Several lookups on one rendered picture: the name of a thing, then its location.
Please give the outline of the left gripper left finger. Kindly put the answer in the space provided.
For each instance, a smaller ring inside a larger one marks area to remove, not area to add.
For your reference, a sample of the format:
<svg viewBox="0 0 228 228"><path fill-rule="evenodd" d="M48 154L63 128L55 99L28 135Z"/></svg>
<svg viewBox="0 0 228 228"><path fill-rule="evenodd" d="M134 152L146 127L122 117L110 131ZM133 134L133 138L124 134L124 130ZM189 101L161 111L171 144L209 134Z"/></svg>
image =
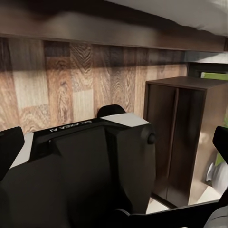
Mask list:
<svg viewBox="0 0 228 228"><path fill-rule="evenodd" d="M0 183L25 144L20 126L0 132Z"/></svg>

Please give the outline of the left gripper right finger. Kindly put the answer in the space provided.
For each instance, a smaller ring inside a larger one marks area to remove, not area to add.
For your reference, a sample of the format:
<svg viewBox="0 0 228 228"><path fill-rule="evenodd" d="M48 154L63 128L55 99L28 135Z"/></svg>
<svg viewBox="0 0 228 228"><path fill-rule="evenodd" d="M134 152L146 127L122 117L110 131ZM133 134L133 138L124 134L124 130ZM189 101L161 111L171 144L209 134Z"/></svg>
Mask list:
<svg viewBox="0 0 228 228"><path fill-rule="evenodd" d="M214 133L213 143L228 164L228 128L218 126Z"/></svg>

